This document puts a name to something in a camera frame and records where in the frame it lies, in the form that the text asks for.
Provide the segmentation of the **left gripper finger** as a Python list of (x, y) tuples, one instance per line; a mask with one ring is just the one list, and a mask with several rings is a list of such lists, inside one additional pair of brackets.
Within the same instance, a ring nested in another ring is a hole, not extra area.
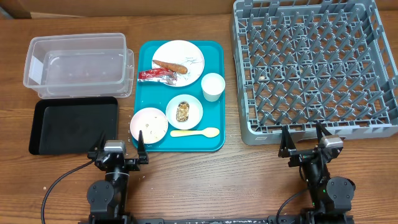
[(144, 146), (144, 138), (143, 138), (142, 130), (139, 131), (137, 153), (138, 153), (139, 159), (147, 159), (147, 153), (146, 153), (145, 146)]
[(105, 145), (105, 132), (102, 132), (99, 136), (99, 139), (94, 143), (92, 151), (98, 152), (104, 149)]

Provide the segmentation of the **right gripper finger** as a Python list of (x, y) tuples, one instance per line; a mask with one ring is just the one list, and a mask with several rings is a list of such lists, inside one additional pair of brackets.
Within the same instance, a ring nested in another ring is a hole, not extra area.
[(295, 144), (292, 140), (292, 137), (289, 133), (289, 129), (287, 126), (282, 127), (282, 139), (280, 144), (281, 151), (295, 150)]
[(320, 122), (316, 123), (316, 132), (317, 132), (317, 139), (318, 139), (319, 143), (325, 143), (327, 140), (327, 137), (331, 136), (331, 133)]

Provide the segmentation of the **small white bowl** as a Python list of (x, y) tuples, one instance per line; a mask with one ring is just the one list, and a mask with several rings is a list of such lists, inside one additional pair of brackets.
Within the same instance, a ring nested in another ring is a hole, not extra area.
[[(180, 102), (186, 101), (190, 105), (189, 117), (185, 122), (176, 120), (177, 106)], [(188, 130), (199, 124), (203, 117), (203, 107), (198, 99), (192, 95), (177, 95), (173, 97), (165, 110), (168, 122), (176, 129)]]

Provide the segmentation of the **red snack wrapper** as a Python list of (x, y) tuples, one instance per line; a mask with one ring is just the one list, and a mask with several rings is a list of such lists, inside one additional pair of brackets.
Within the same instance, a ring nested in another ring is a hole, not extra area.
[(154, 68), (152, 70), (139, 72), (137, 80), (139, 82), (159, 82), (168, 85), (176, 85), (177, 75), (166, 68)]

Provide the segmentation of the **white paper cup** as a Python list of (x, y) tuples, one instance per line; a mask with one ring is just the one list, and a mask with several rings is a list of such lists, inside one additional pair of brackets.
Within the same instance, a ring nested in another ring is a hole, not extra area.
[(224, 78), (217, 73), (208, 73), (201, 80), (203, 96), (207, 101), (217, 101), (225, 89)]

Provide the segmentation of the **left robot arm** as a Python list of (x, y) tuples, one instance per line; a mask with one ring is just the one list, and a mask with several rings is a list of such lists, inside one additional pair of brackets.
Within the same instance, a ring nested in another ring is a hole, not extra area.
[(90, 204), (90, 223), (136, 223), (136, 219), (125, 211), (129, 173), (148, 164), (142, 132), (139, 133), (138, 157), (126, 158), (126, 144), (122, 140), (106, 140), (102, 134), (88, 152), (88, 158), (101, 171), (104, 180), (94, 182), (87, 191)]

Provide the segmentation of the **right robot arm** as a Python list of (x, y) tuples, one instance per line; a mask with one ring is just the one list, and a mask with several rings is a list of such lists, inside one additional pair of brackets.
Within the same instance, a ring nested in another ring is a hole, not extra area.
[[(300, 178), (307, 188), (288, 198), (278, 209), (276, 223), (353, 223), (347, 216), (356, 190), (355, 183), (345, 177), (331, 177), (327, 164), (343, 150), (343, 140), (330, 133), (321, 123), (316, 124), (318, 144), (313, 149), (298, 151), (288, 127), (282, 128), (279, 157), (289, 158), (289, 167), (298, 167)], [(298, 215), (283, 215), (283, 208), (293, 199), (308, 192), (311, 208), (303, 208)]]

